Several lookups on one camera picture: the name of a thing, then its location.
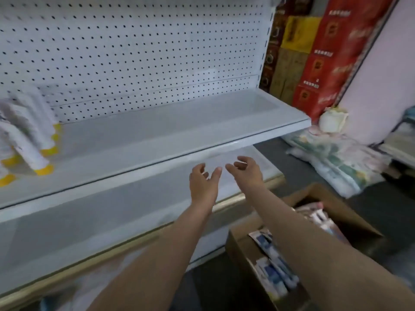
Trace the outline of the person's left hand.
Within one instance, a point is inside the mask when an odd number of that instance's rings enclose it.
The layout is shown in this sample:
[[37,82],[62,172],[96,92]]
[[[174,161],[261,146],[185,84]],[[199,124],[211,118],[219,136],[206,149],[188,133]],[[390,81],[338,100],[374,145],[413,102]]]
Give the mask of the person's left hand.
[[192,206],[200,206],[211,210],[215,205],[219,192],[219,184],[211,183],[210,176],[205,171],[205,163],[193,167],[189,175]]

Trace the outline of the pile of blue white packets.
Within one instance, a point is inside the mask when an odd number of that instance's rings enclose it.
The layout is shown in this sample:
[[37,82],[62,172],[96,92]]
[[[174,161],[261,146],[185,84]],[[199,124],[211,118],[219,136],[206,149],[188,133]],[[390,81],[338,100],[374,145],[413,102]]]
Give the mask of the pile of blue white packets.
[[[350,242],[326,212],[323,202],[307,203],[296,207],[295,211],[338,240],[350,245]],[[255,264],[249,259],[247,261],[272,302],[276,302],[298,287],[299,277],[292,271],[281,255],[281,251],[274,244],[270,230],[262,228],[250,232],[248,236],[261,250],[263,256],[257,259]]]

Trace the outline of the white shelf with gold trim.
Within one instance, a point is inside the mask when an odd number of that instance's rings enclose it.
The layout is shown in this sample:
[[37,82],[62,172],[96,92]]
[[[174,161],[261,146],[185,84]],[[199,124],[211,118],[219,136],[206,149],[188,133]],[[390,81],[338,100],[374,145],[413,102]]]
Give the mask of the white shelf with gold trim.
[[0,223],[0,311],[61,292],[85,310],[189,206],[195,164]]

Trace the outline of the person's right forearm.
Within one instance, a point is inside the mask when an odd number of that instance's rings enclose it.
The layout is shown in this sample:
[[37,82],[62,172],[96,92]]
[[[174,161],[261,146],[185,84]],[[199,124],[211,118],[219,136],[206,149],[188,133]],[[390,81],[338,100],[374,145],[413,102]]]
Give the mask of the person's right forearm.
[[264,183],[249,181],[242,191],[322,311],[415,311],[415,294],[401,280],[296,213]]

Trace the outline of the row of white yellow-capped tubes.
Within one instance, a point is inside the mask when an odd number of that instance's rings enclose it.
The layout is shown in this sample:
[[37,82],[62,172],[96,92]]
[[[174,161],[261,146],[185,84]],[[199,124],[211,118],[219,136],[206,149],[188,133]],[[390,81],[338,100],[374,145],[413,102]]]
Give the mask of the row of white yellow-capped tubes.
[[11,168],[20,162],[36,176],[52,174],[48,157],[58,154],[59,136],[59,120],[39,88],[25,86],[0,99],[0,187],[17,179]]

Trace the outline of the plastic-wrapped printed packs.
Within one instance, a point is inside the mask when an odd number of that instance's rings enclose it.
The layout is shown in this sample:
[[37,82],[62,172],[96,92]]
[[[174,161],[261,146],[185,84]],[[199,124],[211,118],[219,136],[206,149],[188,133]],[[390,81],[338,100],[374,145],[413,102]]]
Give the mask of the plastic-wrapped printed packs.
[[360,194],[383,182],[382,173],[391,158],[338,133],[322,132],[317,126],[282,137],[286,152],[313,166],[315,171],[343,198]]

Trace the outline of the person's left forearm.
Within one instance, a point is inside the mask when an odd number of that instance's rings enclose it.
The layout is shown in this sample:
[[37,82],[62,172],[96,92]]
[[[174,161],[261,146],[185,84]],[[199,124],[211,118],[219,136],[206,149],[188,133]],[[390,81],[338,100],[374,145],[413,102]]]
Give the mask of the person's left forearm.
[[107,285],[87,311],[167,311],[215,200],[192,198],[189,208]]

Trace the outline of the yellow carton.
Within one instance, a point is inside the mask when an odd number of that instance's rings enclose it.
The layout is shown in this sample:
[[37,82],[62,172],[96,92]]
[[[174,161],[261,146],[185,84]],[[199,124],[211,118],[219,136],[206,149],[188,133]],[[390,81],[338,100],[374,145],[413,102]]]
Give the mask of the yellow carton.
[[281,48],[310,54],[322,17],[289,16]]

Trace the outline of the stack of brown cartons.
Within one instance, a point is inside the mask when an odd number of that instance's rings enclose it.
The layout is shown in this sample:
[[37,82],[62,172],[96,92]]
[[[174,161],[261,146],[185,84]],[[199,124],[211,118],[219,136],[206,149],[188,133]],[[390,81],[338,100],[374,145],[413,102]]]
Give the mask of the stack of brown cartons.
[[281,48],[289,16],[312,16],[314,0],[280,0],[276,6],[264,58],[259,88],[287,104],[292,104],[295,89],[309,54]]

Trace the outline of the crumpled white plastic bag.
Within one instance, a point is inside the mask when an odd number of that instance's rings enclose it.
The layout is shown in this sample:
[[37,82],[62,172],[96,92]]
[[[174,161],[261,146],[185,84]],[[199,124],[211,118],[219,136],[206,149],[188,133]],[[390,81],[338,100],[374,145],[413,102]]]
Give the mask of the crumpled white plastic bag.
[[326,108],[319,118],[319,129],[324,133],[340,133],[348,116],[348,111],[343,108]]

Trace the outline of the white pegboard back panel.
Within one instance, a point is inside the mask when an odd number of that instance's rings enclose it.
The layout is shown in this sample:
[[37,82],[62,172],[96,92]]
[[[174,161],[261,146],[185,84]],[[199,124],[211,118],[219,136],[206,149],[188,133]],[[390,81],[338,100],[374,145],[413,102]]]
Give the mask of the white pegboard back panel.
[[0,99],[61,124],[256,88],[273,0],[0,0]]

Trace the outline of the white metal shelf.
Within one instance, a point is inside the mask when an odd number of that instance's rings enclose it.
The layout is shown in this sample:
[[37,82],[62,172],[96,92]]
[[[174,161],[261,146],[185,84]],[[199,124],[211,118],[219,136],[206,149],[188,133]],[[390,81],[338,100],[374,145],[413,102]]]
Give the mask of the white metal shelf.
[[0,188],[0,223],[310,125],[260,89],[67,124],[51,175],[23,174]]

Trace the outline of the stack of red cartons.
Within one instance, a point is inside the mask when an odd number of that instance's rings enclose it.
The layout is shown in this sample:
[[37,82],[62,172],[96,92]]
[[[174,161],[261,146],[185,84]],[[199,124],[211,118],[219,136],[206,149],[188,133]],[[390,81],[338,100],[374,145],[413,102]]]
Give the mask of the stack of red cartons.
[[293,94],[292,106],[317,124],[335,104],[376,24],[393,0],[329,0]]

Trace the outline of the brown cardboard box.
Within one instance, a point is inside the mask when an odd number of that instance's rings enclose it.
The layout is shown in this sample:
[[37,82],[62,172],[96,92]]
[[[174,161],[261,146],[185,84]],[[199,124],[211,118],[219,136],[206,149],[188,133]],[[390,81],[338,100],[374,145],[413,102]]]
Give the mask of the brown cardboard box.
[[[299,207],[311,202],[322,202],[324,210],[340,229],[351,246],[366,256],[373,258],[384,247],[385,238],[373,226],[367,223],[354,210],[345,204],[334,193],[319,183],[313,183],[283,198],[291,207]],[[306,290],[299,284],[290,289],[280,299],[272,298],[263,287],[252,264],[265,257],[265,253],[249,236],[264,228],[262,220],[255,213],[250,214],[242,222],[233,225],[227,237],[225,249],[232,262],[242,274],[243,291],[239,298],[247,297],[250,303],[247,311],[304,311],[311,300]]]

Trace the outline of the person's right hand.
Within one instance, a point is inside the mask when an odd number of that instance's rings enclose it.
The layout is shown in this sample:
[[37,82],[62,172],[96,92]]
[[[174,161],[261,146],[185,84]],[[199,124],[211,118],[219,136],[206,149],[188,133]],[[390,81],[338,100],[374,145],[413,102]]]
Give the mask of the person's right hand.
[[241,192],[245,195],[258,189],[265,188],[263,175],[257,162],[248,156],[238,156],[232,165],[241,169],[241,176],[235,179]]

